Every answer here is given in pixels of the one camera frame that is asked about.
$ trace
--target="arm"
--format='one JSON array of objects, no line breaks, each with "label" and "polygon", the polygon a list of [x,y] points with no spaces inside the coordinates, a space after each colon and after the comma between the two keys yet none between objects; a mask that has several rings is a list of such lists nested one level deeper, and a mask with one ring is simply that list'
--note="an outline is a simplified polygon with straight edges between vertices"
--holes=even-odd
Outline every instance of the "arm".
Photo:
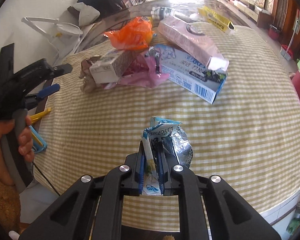
[{"label": "arm", "polygon": [[[31,119],[26,117],[27,125],[31,124]],[[0,139],[3,134],[9,133],[14,127],[14,121],[0,121]],[[18,137],[19,153],[24,156],[28,162],[34,159],[32,151],[31,130],[26,127]],[[7,167],[2,157],[0,147],[0,224],[9,232],[11,230],[19,232],[20,224],[20,199],[15,189],[13,180],[8,173]]]}]

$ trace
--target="framed picture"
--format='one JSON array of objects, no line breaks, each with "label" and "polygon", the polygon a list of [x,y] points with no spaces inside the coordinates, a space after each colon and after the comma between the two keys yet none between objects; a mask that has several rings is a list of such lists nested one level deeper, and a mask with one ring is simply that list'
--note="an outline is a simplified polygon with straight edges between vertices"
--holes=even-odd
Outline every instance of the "framed picture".
[{"label": "framed picture", "polygon": [[265,8],[266,0],[256,0],[256,3],[259,7]]}]

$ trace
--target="orange plastic bag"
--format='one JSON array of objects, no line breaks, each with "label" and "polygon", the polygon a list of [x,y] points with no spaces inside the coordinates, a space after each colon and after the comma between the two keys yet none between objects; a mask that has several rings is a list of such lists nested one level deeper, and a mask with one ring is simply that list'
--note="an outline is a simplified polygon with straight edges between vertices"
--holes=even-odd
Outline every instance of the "orange plastic bag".
[{"label": "orange plastic bag", "polygon": [[143,17],[136,17],[118,31],[105,32],[116,49],[147,49],[154,32],[152,24]]}]

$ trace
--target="black cable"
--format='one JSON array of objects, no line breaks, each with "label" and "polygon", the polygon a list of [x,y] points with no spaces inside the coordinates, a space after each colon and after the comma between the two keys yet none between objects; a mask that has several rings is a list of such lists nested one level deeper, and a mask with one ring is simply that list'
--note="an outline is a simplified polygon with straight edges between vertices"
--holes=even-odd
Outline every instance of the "black cable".
[{"label": "black cable", "polygon": [[36,167],[36,169],[39,171],[39,173],[42,175],[42,177],[44,177],[44,179],[49,183],[49,185],[52,187],[52,189],[57,193],[58,196],[60,196],[59,192],[56,190],[56,188],[51,184],[51,182],[47,179],[47,177],[42,173],[42,171],[40,171],[40,169],[38,168],[38,166],[32,162],[32,164]]}]

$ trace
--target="gray handle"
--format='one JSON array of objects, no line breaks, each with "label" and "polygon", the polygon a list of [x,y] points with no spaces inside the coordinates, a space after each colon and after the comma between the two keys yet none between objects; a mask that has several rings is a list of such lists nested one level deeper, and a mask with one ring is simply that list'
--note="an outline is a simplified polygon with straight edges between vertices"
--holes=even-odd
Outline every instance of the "gray handle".
[{"label": "gray handle", "polygon": [[12,114],[12,118],[15,120],[14,129],[2,136],[0,141],[4,162],[19,193],[24,191],[33,180],[33,176],[23,156],[18,151],[19,143],[17,138],[26,127],[25,118],[27,114],[28,111],[26,109],[16,110]]}]

